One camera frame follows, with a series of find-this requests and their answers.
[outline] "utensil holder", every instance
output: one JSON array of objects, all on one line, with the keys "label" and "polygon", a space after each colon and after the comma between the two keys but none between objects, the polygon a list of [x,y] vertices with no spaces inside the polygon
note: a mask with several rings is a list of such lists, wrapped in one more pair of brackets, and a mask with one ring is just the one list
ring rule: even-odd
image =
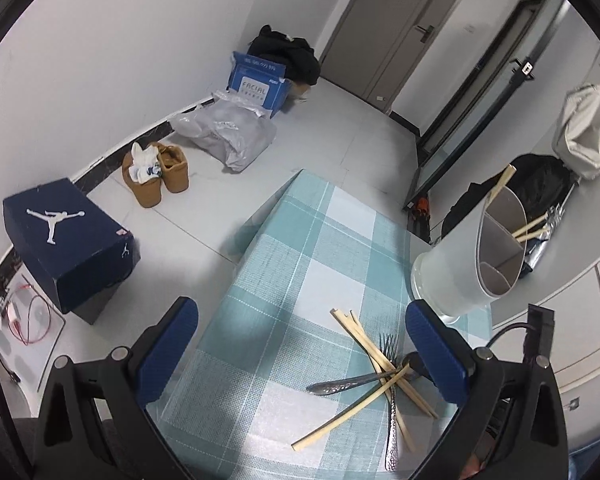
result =
[{"label": "utensil holder", "polygon": [[411,269],[413,295],[446,323],[503,297],[520,275],[526,242],[511,233],[526,224],[525,210],[507,187],[488,207],[487,199]]}]

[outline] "checkered tablecloth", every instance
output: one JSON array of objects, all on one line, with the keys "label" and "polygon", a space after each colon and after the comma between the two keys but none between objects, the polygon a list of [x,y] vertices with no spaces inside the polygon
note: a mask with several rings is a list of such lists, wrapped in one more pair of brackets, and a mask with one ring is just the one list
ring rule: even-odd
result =
[{"label": "checkered tablecloth", "polygon": [[[249,240],[233,285],[157,418],[168,444],[212,478],[408,478],[455,412],[424,378],[413,385],[440,419],[398,390],[418,452],[401,449],[397,472],[384,470],[384,396],[312,446],[295,452],[291,443],[376,387],[330,397],[304,392],[310,383],[373,371],[332,308],[355,311],[372,339],[398,333],[404,351],[413,350],[404,328],[409,275],[429,246],[307,171],[245,225],[236,250]],[[454,327],[472,346],[484,345],[490,311],[475,310]]]}]

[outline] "jumpman logo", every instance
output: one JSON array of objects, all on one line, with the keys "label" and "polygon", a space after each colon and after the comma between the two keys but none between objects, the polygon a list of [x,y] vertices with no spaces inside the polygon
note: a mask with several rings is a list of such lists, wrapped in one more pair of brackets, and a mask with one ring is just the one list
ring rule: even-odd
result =
[{"label": "jumpman logo", "polygon": [[40,218],[49,224],[49,238],[46,239],[46,243],[55,245],[54,233],[56,232],[56,224],[65,220],[66,218],[74,218],[76,216],[84,216],[84,211],[78,211],[77,213],[69,215],[66,211],[61,213],[54,213],[51,211],[45,211],[44,214],[37,213],[31,209],[27,209],[27,214]]}]

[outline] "metal fork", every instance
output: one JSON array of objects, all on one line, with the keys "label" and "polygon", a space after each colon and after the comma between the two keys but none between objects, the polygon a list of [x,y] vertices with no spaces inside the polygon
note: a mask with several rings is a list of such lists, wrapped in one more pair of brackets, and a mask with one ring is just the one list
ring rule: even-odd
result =
[{"label": "metal fork", "polygon": [[[391,361],[394,366],[397,360],[398,339],[395,335],[383,334],[380,336],[381,352]],[[386,455],[384,456],[384,468],[387,471],[395,471],[398,466],[398,434],[395,420],[395,387],[389,388],[389,431],[386,441]]]}]

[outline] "chopstick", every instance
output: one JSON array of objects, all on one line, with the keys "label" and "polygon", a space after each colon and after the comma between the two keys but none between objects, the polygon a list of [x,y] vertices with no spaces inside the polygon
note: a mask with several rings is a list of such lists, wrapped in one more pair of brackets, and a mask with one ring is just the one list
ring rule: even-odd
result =
[{"label": "chopstick", "polygon": [[[335,308],[331,311],[331,315],[340,323],[344,330],[346,330],[350,336],[352,336],[352,338],[355,339],[358,344],[362,346],[362,348],[378,362],[383,370],[388,372],[396,369],[392,362],[389,361],[389,359],[387,359],[381,351],[379,351],[378,347],[376,347],[371,339],[360,332],[360,329],[353,322],[353,320],[349,319],[349,317],[345,316],[341,311]],[[429,406],[427,401],[422,398],[416,389],[407,381],[399,381],[398,386],[424,413],[427,413],[427,415],[432,416],[433,418],[438,418],[438,414],[435,412],[435,410]]]},{"label": "chopstick", "polygon": [[[365,329],[362,327],[362,323],[360,323],[360,320],[358,319],[358,315],[355,312],[353,312],[353,310],[351,310],[350,312],[351,312],[351,319],[359,327],[360,331],[362,333],[364,333]],[[382,371],[382,367],[378,364],[378,361],[373,359],[371,357],[371,355],[369,356],[369,360],[371,361],[371,365],[374,368],[374,370],[376,371],[376,374],[379,374]],[[386,379],[380,379],[379,381],[380,381],[380,384],[386,383]],[[384,394],[386,395],[387,400],[389,402],[391,402],[391,393],[389,393],[389,390],[385,391]],[[415,453],[415,451],[416,451],[415,442],[413,441],[413,437],[411,436],[411,433],[409,433],[409,430],[407,429],[407,425],[404,423],[404,419],[402,418],[402,415],[400,414],[400,410],[397,407],[395,409],[395,420],[398,423],[398,427],[400,428],[400,433],[402,434],[402,438],[404,439],[405,444],[409,448],[409,451],[411,451],[412,453]]]},{"label": "chopstick", "polygon": [[518,238],[521,234],[526,233],[527,231],[529,231],[529,229],[531,229],[532,227],[537,226],[540,222],[544,221],[547,219],[547,217],[549,216],[549,212],[544,213],[542,216],[539,216],[538,218],[536,218],[535,220],[532,220],[531,222],[529,222],[527,225],[522,226],[520,229],[518,229],[517,231],[513,231],[511,233],[511,236],[513,236],[514,238]]},{"label": "chopstick", "polygon": [[502,188],[507,185],[507,182],[511,180],[511,177],[514,173],[516,173],[516,168],[514,168],[510,164],[507,165],[507,167],[502,172],[502,175],[498,179],[497,184],[493,187],[493,189],[491,189],[489,198],[487,199],[486,207],[489,207],[491,205],[491,202],[493,202],[493,200],[498,196],[498,193],[502,191]]},{"label": "chopstick", "polygon": [[543,227],[542,229],[538,229],[538,231],[533,231],[532,233],[519,236],[518,238],[516,238],[516,241],[519,243],[526,242],[527,240],[531,240],[531,238],[539,237],[542,233],[545,233],[548,230],[549,229],[547,229],[546,227]]},{"label": "chopstick", "polygon": [[395,383],[397,383],[400,380],[400,378],[404,374],[406,374],[408,371],[409,371],[409,369],[407,367],[405,367],[402,370],[398,371],[397,374],[395,374],[385,384],[383,384],[382,386],[380,386],[371,395],[369,395],[368,397],[365,397],[364,399],[360,399],[357,402],[353,403],[344,412],[340,413],[335,418],[331,419],[325,425],[321,426],[320,428],[317,428],[316,430],[313,430],[307,436],[304,436],[300,440],[294,442],[291,445],[291,447],[295,451],[300,451],[301,449],[304,449],[305,447],[307,447],[309,444],[312,444],[316,440],[318,440],[319,438],[325,436],[331,430],[333,430],[334,428],[337,428],[340,424],[342,424],[346,420],[349,420],[357,412],[359,412],[360,410],[362,410],[363,408],[365,408],[366,406],[368,406],[369,404],[371,404],[378,397],[380,397],[382,394],[384,394],[385,391],[387,391]]}]

